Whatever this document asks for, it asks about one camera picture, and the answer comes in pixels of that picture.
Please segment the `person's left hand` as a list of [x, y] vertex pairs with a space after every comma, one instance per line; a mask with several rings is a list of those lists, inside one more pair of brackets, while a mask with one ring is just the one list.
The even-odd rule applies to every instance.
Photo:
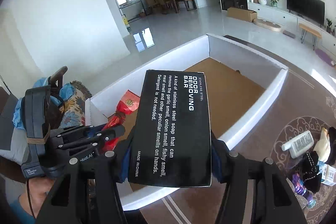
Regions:
[[25, 191], [19, 196], [19, 203], [23, 210], [36, 217], [54, 183], [55, 180], [47, 177], [29, 179], [26, 182]]

